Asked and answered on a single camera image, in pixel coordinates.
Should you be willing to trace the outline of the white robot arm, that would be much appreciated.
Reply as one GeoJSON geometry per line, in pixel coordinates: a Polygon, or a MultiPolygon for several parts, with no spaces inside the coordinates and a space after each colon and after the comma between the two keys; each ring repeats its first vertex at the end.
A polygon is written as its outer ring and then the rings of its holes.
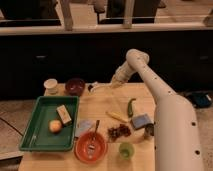
{"type": "Polygon", "coordinates": [[[118,87],[138,73],[154,102],[155,171],[204,171],[196,112],[149,66],[149,55],[137,49],[126,53],[111,83],[118,87]]]}

